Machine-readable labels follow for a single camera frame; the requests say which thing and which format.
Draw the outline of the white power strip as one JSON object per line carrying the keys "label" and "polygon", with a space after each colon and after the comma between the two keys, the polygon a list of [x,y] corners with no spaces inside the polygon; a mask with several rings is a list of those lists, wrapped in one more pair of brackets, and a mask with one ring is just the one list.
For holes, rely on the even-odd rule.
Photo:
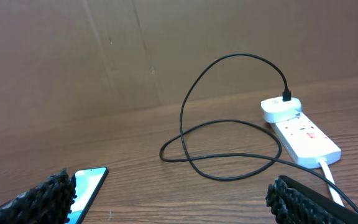
{"label": "white power strip", "polygon": [[304,113],[271,126],[295,164],[316,169],[321,161],[330,165],[341,158],[341,149]]}

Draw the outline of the white charger plug adapter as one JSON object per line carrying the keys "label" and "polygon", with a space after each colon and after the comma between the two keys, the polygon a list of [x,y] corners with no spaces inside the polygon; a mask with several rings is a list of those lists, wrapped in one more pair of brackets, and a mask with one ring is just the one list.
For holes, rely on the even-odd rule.
{"label": "white charger plug adapter", "polygon": [[264,120],[268,123],[279,123],[295,118],[302,112],[302,105],[298,98],[283,101],[282,97],[270,98],[260,102]]}

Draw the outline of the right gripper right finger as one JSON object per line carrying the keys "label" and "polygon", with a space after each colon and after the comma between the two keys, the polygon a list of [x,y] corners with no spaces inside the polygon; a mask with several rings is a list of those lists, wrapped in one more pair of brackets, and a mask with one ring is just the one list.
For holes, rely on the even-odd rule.
{"label": "right gripper right finger", "polygon": [[358,224],[358,214],[281,175],[265,198],[278,224]]}

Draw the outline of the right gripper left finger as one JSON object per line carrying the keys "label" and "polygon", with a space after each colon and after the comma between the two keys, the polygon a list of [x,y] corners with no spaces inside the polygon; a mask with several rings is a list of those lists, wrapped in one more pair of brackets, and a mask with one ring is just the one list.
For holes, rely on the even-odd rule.
{"label": "right gripper left finger", "polygon": [[65,169],[0,206],[0,224],[65,224],[76,198],[76,177]]}

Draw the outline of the blue screen Galaxy smartphone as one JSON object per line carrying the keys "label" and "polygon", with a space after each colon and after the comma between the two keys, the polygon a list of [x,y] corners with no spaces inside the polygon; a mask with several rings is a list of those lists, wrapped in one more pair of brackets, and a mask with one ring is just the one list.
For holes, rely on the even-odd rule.
{"label": "blue screen Galaxy smartphone", "polygon": [[107,167],[83,169],[75,172],[76,198],[68,214],[68,224],[81,224],[95,200],[109,171]]}

